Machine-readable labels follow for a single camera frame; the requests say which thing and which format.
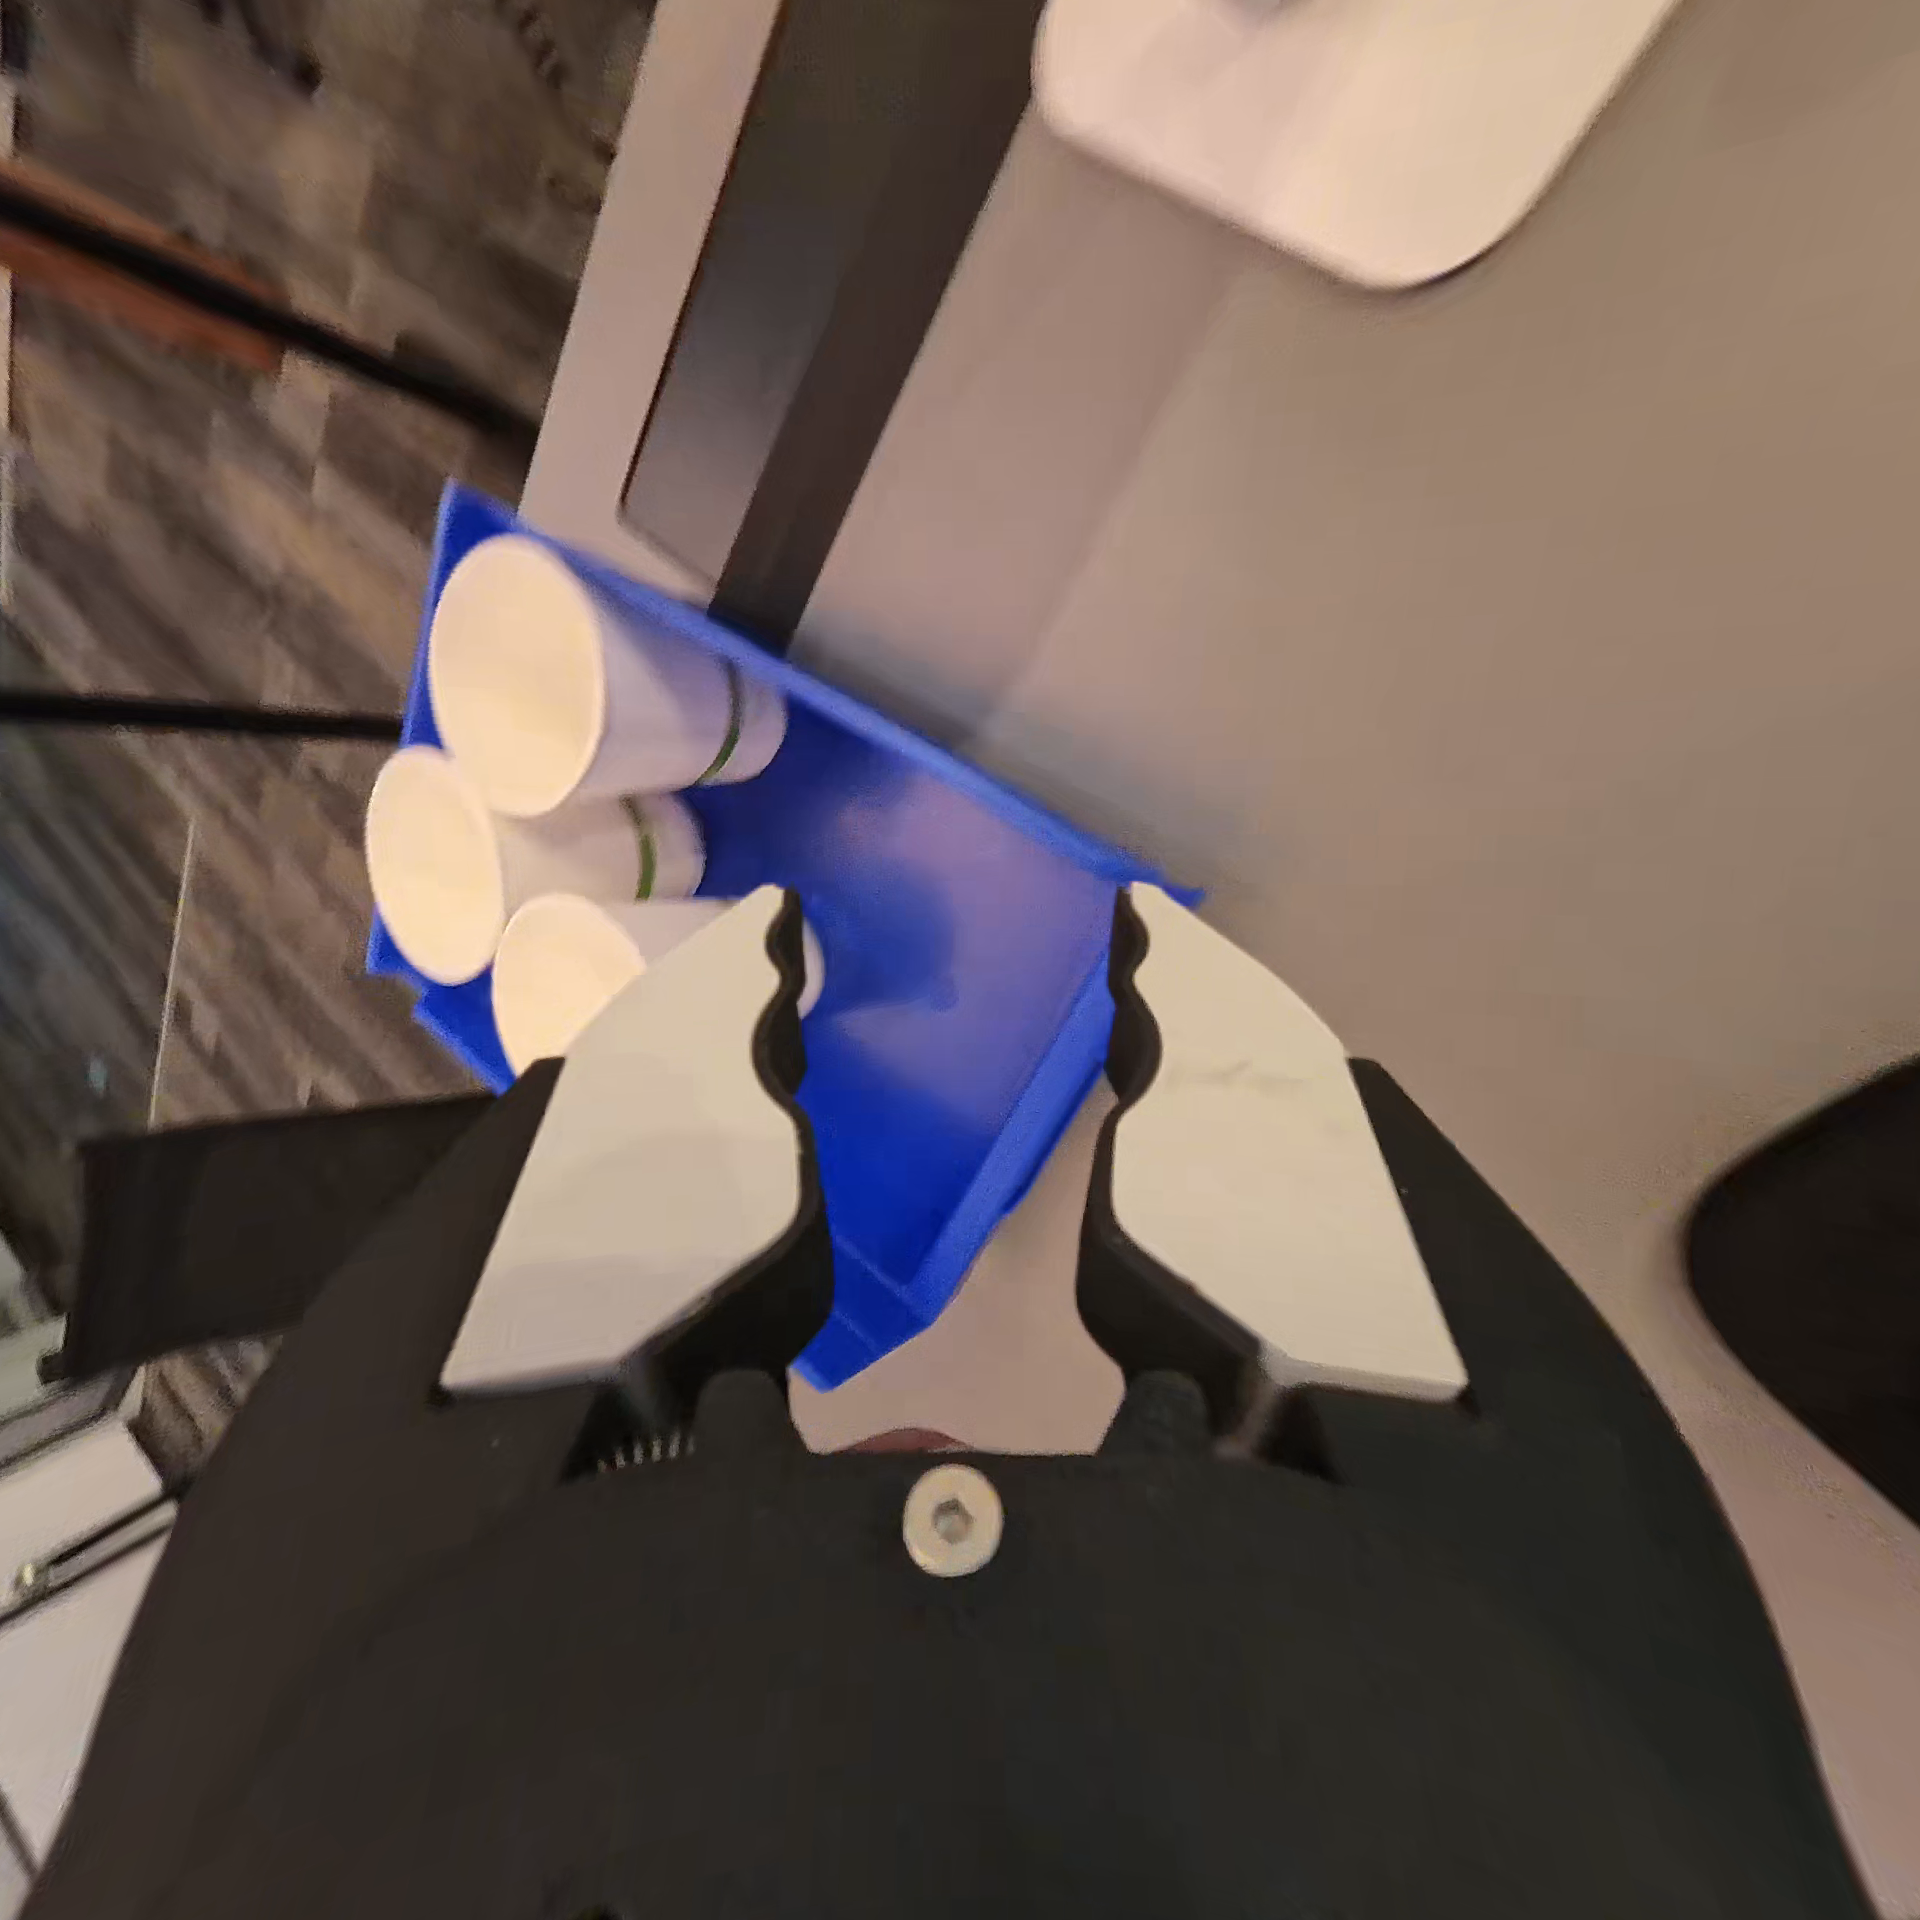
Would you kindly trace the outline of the dark rounded object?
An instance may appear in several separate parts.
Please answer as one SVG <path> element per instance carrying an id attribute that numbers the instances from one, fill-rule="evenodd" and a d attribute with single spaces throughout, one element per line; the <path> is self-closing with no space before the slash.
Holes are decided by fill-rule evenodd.
<path id="1" fill-rule="evenodd" d="M 1920 1065 L 1727 1165 L 1688 1212 L 1685 1265 L 1739 1366 L 1920 1522 Z"/>

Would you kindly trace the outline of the white monitor stand base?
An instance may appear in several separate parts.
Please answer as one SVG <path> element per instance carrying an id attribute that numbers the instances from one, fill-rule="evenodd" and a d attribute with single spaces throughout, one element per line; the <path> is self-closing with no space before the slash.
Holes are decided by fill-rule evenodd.
<path id="1" fill-rule="evenodd" d="M 1671 0 L 1052 0 L 1031 79 L 1088 158 L 1369 294 L 1490 256 Z"/>

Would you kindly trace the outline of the blue plastic tray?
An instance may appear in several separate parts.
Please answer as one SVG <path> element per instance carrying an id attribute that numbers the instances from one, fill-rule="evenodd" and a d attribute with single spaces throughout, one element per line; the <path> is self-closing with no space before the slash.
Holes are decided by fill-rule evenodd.
<path id="1" fill-rule="evenodd" d="M 467 480 L 437 500 L 400 749 L 444 745 L 432 620 L 453 568 L 495 534 L 552 548 L 649 635 L 679 635 L 785 695 L 770 769 L 689 807 L 711 859 L 702 894 L 785 886 L 824 947 L 824 995 L 802 1016 L 802 1108 L 833 1226 L 833 1312 L 799 1377 L 842 1391 L 947 1312 L 1101 1079 L 1118 888 L 1155 883 L 1182 903 L 1200 888 Z"/>

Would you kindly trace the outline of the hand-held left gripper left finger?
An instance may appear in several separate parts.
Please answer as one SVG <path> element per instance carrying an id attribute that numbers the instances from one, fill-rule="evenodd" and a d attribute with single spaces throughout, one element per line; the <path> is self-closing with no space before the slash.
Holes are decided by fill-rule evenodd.
<path id="1" fill-rule="evenodd" d="M 444 1357 L 444 1393 L 639 1379 L 819 1218 L 799 1108 L 819 957 L 796 888 L 534 900 L 570 1016 L 557 1079 Z"/>

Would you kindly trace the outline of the black flat panel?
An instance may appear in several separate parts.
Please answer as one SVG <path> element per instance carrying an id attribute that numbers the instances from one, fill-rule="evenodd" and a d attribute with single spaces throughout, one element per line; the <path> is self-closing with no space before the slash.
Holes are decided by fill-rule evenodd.
<path id="1" fill-rule="evenodd" d="M 79 1257 L 40 1379 L 272 1336 L 495 1097 L 218 1117 L 79 1149 Z"/>

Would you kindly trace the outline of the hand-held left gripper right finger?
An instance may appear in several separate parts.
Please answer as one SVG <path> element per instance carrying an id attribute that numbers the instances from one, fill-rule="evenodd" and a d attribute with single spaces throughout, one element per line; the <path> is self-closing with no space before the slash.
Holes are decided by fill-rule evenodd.
<path id="1" fill-rule="evenodd" d="M 1331 1027 L 1155 883 L 1118 888 L 1111 995 L 1076 1305 L 1124 1379 L 1457 1401 L 1467 1366 Z"/>

